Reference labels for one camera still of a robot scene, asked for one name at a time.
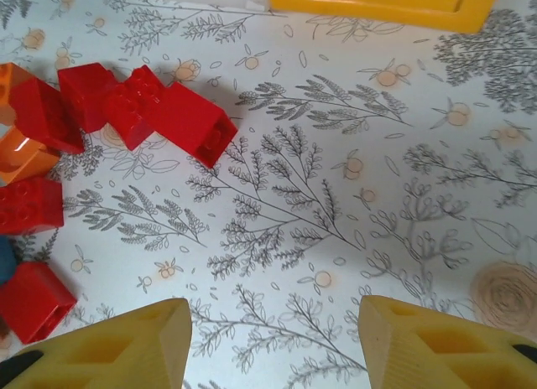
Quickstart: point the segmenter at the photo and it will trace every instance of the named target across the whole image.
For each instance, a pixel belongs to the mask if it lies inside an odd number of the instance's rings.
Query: yellow plastic object
[[[537,364],[500,329],[391,298],[366,296],[358,333],[372,389],[535,389]]]
[[[494,0],[270,0],[271,7],[476,33]]]
[[[12,126],[16,117],[9,105],[9,91],[31,77],[34,76],[14,63],[0,64],[0,123],[3,125]]]
[[[25,137],[15,126],[0,137],[0,179],[6,184],[45,175],[59,161],[57,151]]]
[[[192,323],[168,299],[26,347],[44,355],[6,389],[180,389]]]

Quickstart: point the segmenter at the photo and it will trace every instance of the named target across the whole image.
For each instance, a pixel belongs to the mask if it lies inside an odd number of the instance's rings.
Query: botanical print pattern
[[[187,298],[184,389],[368,388],[371,294],[537,339],[537,0],[498,0],[472,35],[162,0],[0,3],[3,61],[56,87],[66,67],[124,80],[147,65],[238,127],[213,169],[157,133],[129,151],[109,125],[62,155],[65,226],[12,237],[78,297],[54,335]],[[0,358],[20,347],[0,325]]]

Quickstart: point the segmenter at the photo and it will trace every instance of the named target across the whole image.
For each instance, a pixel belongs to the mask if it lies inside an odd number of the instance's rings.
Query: blue lego piece
[[[17,262],[6,236],[0,236],[0,284],[4,284],[14,274]]]

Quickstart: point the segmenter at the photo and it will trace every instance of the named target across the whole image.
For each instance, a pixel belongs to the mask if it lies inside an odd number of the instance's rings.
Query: red lego brick
[[[0,286],[0,316],[27,345],[46,339],[76,299],[46,263],[23,262]]]
[[[129,150],[134,150],[154,132],[148,117],[159,104],[163,91],[164,85],[145,65],[135,69],[108,94],[105,116]]]
[[[9,104],[17,114],[15,126],[25,137],[62,152],[84,153],[80,130],[54,87],[33,77],[12,89]]]
[[[16,236],[63,225],[59,182],[39,176],[0,187],[0,234]]]
[[[117,84],[110,70],[93,63],[58,71],[65,109],[85,132],[98,131],[107,123],[102,103]]]
[[[149,123],[209,168],[214,167],[237,133],[224,110],[180,83],[164,91]]]

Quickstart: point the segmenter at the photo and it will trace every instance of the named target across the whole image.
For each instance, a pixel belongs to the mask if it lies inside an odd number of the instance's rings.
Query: floral tablecloth
[[[3,62],[55,86],[68,66],[146,64],[239,127],[212,170],[156,134],[129,152],[110,127],[62,157],[65,226],[15,241],[79,299],[55,335],[188,298],[187,389],[369,387],[370,293],[537,338],[537,0],[498,0],[478,35],[1,1]]]

